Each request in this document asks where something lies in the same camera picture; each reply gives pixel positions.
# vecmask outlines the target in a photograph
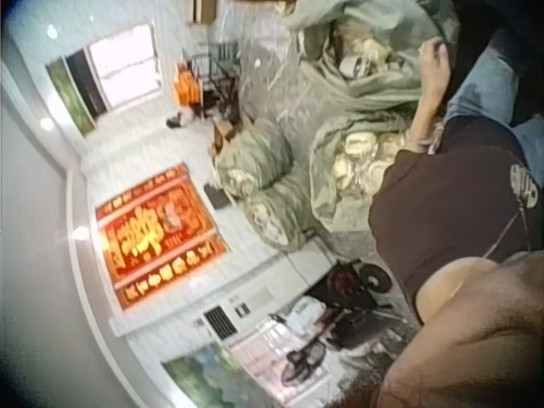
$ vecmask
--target woven plastic bag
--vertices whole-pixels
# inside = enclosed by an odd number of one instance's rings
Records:
[[[346,111],[378,111],[418,100],[418,49],[424,41],[442,37],[450,56],[455,55],[458,21],[450,0],[297,0],[285,17],[292,31],[314,31],[318,26],[330,32],[346,19],[359,25],[358,32],[391,48],[401,61],[394,69],[353,79],[340,71],[330,41],[323,42],[317,60],[301,58],[301,72]]]
[[[268,189],[248,197],[244,213],[268,245],[283,252],[299,250],[315,227],[308,172],[295,165]]]
[[[219,183],[231,195],[247,197],[271,185],[292,167],[292,151],[279,126],[258,118],[246,123],[216,157]]]
[[[333,174],[338,152],[344,149],[346,139],[349,135],[356,133],[375,133],[387,135],[388,138],[392,133],[397,133],[401,138],[410,123],[407,117],[391,111],[348,113],[332,117],[317,131],[310,151],[311,207],[315,218],[329,232],[369,229],[368,212],[371,196],[340,194],[340,187]],[[377,142],[368,163],[377,159],[375,162],[387,160],[392,164],[393,159],[390,156],[387,157],[388,153],[380,157],[380,147],[381,145]]]

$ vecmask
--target wall light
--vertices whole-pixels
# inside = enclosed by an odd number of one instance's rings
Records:
[[[74,229],[74,232],[71,233],[71,237],[76,241],[86,241],[88,240],[89,236],[90,234],[88,228],[84,227],[83,225],[80,225]]]
[[[54,128],[54,122],[51,120],[50,117],[44,117],[40,119],[40,126],[43,130],[51,132]]]
[[[54,40],[56,37],[59,36],[59,33],[57,32],[57,29],[54,28],[54,25],[50,25],[48,27],[48,36],[49,38],[51,38],[52,40]]]

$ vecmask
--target leg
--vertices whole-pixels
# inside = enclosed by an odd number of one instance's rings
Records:
[[[531,176],[542,187],[544,184],[544,118],[541,115],[535,115],[511,130],[524,151]]]
[[[508,126],[519,77],[529,61],[521,40],[506,29],[496,31],[448,104],[445,120],[454,116],[486,116]]]

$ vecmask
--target black wheel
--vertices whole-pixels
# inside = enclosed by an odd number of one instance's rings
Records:
[[[365,263],[359,269],[359,277],[363,286],[375,293],[387,293],[393,287],[389,274],[377,265]]]

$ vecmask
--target white wall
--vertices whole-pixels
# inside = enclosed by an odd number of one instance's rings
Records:
[[[92,149],[102,143],[101,139],[131,133],[146,119],[160,116],[164,122],[176,110],[172,89],[174,62],[179,59],[182,48],[194,52],[197,43],[207,40],[205,27],[185,24],[189,5],[190,0],[19,0],[7,20],[7,27],[39,93],[44,100],[52,98],[58,104],[60,99],[45,69],[47,63],[138,23],[155,21],[163,94],[132,109],[100,118],[98,129],[88,135]],[[54,40],[47,35],[49,25],[59,33]],[[83,153],[89,146],[65,109],[61,106],[57,110],[54,109],[55,120]]]
[[[9,105],[3,98],[2,364],[32,406],[135,407],[100,353],[77,296],[65,177]]]

